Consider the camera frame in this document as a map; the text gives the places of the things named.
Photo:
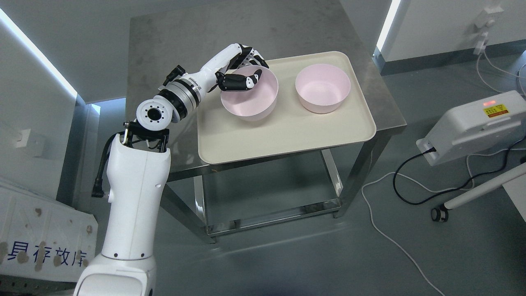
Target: stainless steel table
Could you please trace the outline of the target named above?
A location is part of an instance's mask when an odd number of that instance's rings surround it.
[[[332,198],[267,216],[215,225],[207,223],[202,175],[291,154],[209,165],[197,154],[195,112],[181,123],[171,125],[169,147],[173,157],[168,181],[193,177],[196,208],[190,209],[168,186],[163,191],[161,206],[207,242],[214,242],[219,235],[308,216],[333,213],[335,218],[341,217],[391,136],[401,133],[406,126],[338,0],[234,0],[139,16],[131,19],[129,42],[128,120],[135,118],[137,105],[156,94],[157,87],[177,64],[189,73],[196,72],[231,43],[253,46],[267,60],[328,51],[345,53],[375,120],[376,135],[363,144],[344,182],[330,149],[320,151],[335,188]]]

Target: beige tray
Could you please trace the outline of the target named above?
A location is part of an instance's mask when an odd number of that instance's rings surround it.
[[[267,61],[279,82],[277,104],[266,118],[247,122],[221,104],[220,90],[209,93],[197,108],[197,141],[204,162],[219,164],[259,157],[365,142],[376,133],[349,58],[326,52]],[[334,112],[315,114],[298,100],[298,73],[312,64],[331,64],[344,70],[351,92]]]

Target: white pole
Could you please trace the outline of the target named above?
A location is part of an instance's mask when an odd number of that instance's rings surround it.
[[[496,176],[495,178],[480,184],[479,186],[473,188],[472,190],[460,194],[456,198],[447,201],[444,203],[444,206],[448,210],[452,210],[455,208],[458,208],[459,206],[468,203],[478,197],[480,197],[483,194],[486,194],[500,186],[502,186],[504,183],[509,182],[519,176],[522,176],[526,174],[526,163],[523,163],[517,167],[514,167],[513,169]]]

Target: yellow label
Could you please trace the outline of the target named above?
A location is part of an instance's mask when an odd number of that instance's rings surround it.
[[[504,104],[484,108],[484,112],[489,118],[509,113],[508,109],[506,108],[506,106],[504,106]]]

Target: pink bowl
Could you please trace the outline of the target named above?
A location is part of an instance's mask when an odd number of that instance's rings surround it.
[[[336,110],[351,91],[351,82],[340,68],[329,64],[310,65],[296,77],[300,102],[314,113]]]
[[[262,66],[245,66],[234,71],[234,74],[249,76],[257,69],[263,72],[258,83],[246,92],[221,92],[221,102],[225,109],[247,121],[265,118],[276,106],[278,79],[271,70]]]

